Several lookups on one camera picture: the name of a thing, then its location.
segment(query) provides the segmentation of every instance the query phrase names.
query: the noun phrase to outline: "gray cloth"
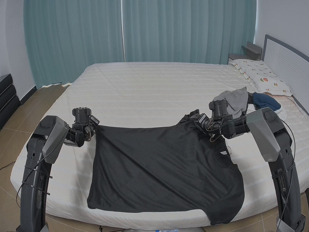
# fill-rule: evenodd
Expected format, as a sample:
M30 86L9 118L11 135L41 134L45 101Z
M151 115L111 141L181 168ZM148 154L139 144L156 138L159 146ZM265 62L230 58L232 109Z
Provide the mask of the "gray cloth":
M213 101L227 100L229 106L227 112L233 115L233 118L239 118L242 112L247 110L248 92L247 87L237 89L234 91L223 91L220 95L216 96Z

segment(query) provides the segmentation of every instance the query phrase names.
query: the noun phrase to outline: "black furniture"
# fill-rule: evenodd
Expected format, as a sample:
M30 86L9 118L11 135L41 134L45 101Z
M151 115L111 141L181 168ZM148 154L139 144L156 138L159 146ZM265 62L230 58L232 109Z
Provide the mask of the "black furniture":
M243 54L236 54L236 53L230 53L229 54L229 62L231 60L235 60L235 59L250 59L250 60L258 60L261 59L262 56L262 48L251 43L251 42L247 42L247 45L241 46L243 51L245 52L245 55Z
M11 74L0 77L0 130L20 106Z

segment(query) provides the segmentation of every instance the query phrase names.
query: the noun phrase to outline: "white bed sheet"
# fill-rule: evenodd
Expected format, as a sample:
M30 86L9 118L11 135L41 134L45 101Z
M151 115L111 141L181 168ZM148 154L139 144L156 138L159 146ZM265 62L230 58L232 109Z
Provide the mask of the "white bed sheet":
M118 127L172 126L195 109L211 116L208 103L224 90L246 86L246 79L231 65L195 63L106 63L93 64L56 100L46 115L74 122L72 109L89 107L100 124ZM309 117L293 99L278 97L286 122L296 138L296 166L301 192L309 187ZM231 158L243 175L245 200L234 220L276 206L276 195L268 164L251 134L228 140ZM22 149L11 173L18 189L26 161ZM51 215L105 226L156 230L210 225L202 210L166 213L123 213L89 209L95 140L81 148L63 145L49 180L46 212Z

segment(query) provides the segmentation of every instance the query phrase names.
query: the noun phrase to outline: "blue knit cloth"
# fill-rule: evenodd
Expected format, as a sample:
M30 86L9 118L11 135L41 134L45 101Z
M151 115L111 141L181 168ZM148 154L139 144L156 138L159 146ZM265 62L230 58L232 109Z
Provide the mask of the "blue knit cloth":
M274 98L266 94L254 92L252 102L258 108L270 107L273 111L281 108L281 105Z

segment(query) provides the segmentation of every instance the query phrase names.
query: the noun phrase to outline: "tile floor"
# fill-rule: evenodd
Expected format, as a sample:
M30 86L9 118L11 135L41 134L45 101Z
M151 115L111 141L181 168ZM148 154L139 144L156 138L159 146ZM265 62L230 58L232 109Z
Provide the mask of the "tile floor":
M56 99L65 91L66 87L54 85L36 91L29 100L20 106L12 115L4 128L0 131L0 167L13 162L18 157L25 142L36 128L45 112ZM16 204L16 190L10 182L13 166L0 171L0 232L13 231L19 225L19 207ZM308 218L308 203L306 195L301 197L302 212ZM204 227L206 232L267 232L276 231L276 217L278 209L273 208L246 219L225 225ZM80 221L46 215L50 232L99 232L99 226ZM114 231L118 228L103 227L103 231Z

